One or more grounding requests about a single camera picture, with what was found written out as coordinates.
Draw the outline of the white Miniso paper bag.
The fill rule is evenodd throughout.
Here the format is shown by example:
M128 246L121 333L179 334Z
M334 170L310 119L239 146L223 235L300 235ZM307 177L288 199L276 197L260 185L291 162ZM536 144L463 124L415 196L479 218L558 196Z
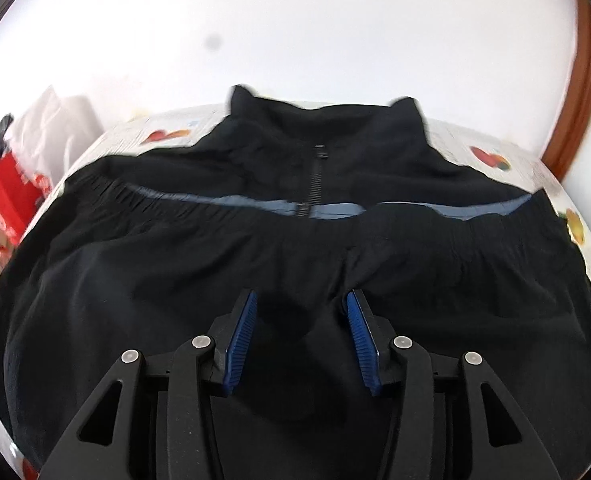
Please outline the white Miniso paper bag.
M4 139L24 174L48 195L102 133L89 99L61 99L47 90L11 123Z

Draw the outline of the red paper bag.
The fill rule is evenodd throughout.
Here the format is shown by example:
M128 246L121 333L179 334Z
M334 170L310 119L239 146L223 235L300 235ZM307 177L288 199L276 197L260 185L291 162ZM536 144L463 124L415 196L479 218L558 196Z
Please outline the red paper bag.
M28 177L14 154L0 158L0 229L18 245L26 229L53 189L44 174Z

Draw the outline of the brown wooden door frame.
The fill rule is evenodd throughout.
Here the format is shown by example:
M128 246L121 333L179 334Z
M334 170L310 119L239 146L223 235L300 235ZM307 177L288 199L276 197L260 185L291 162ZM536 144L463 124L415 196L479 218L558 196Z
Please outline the brown wooden door frame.
M576 48L567 92L542 162L562 181L591 122L591 0L576 0Z

